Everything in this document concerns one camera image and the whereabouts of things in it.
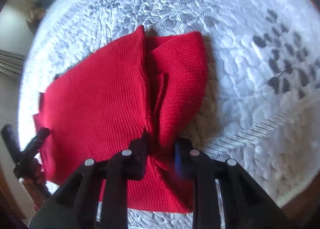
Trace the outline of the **person's left hand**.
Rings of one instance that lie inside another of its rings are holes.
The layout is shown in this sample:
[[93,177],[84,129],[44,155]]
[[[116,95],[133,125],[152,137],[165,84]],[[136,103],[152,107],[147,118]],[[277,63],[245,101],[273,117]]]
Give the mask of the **person's left hand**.
[[43,205],[46,198],[44,194],[37,188],[36,185],[46,185],[46,179],[43,167],[37,159],[32,159],[31,170],[35,175],[36,182],[33,182],[33,180],[28,177],[23,177],[22,185],[32,198],[35,205],[35,209],[38,210]]

